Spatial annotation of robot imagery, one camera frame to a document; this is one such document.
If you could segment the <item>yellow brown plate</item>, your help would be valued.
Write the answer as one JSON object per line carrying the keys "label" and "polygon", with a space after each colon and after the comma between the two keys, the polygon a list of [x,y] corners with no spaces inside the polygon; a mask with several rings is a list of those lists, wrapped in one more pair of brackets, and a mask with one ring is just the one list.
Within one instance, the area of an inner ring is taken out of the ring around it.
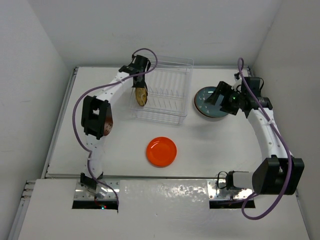
{"label": "yellow brown plate", "polygon": [[147,87],[137,87],[135,89],[135,99],[139,106],[144,107],[148,101]]}

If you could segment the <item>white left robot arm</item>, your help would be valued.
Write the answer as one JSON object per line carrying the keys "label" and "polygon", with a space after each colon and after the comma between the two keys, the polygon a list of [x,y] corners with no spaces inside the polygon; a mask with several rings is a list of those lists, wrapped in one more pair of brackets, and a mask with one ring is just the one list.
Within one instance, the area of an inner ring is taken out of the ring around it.
{"label": "white left robot arm", "polygon": [[97,189],[96,180],[103,177],[101,154],[106,136],[113,127],[112,106],[129,88],[135,89],[138,105],[145,106],[148,99],[145,72],[150,66],[147,57],[133,55],[131,63],[122,66],[108,86],[103,87],[97,95],[87,94],[83,99],[81,126],[86,135],[85,148],[89,151],[89,158],[80,175],[80,182],[92,190]]}

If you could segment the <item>red teal floral plate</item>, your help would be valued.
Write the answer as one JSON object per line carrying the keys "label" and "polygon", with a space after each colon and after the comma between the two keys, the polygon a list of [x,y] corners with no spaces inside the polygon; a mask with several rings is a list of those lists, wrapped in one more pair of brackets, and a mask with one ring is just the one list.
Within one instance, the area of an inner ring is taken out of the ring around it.
{"label": "red teal floral plate", "polygon": [[200,117],[208,121],[218,121],[225,118],[228,114],[220,110],[219,107],[205,103],[198,96],[193,98],[193,107]]}

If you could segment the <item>orange plate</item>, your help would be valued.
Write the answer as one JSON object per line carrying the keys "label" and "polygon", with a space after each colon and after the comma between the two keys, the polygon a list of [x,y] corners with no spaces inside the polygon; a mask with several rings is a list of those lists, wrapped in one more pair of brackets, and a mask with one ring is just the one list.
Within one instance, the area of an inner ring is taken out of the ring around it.
{"label": "orange plate", "polygon": [[148,162],[158,168],[171,165],[176,159],[177,153],[176,144],[170,138],[164,136],[152,139],[145,150]]}

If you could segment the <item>dark teal plate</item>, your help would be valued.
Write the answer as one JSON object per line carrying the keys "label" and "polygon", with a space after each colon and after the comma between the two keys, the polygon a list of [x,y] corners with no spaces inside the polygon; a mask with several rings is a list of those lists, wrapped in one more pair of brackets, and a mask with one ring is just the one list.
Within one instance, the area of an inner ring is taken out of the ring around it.
{"label": "dark teal plate", "polygon": [[205,102],[216,90],[215,86],[206,86],[197,91],[194,96],[193,103],[195,108],[205,117],[223,118],[228,115],[227,112],[221,111],[221,102],[223,96],[219,95],[215,104]]}

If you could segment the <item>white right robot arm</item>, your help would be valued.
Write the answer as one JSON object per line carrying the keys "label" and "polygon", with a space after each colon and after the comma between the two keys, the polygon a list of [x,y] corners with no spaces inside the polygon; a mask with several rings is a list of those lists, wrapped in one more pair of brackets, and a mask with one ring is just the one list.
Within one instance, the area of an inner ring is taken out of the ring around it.
{"label": "white right robot arm", "polygon": [[258,195],[293,195],[305,164],[295,158],[279,133],[274,120],[273,105],[261,95],[264,82],[259,77],[236,74],[236,83],[220,81],[205,103],[217,106],[221,112],[236,115],[242,111],[257,138],[262,163],[251,176],[251,186]]}

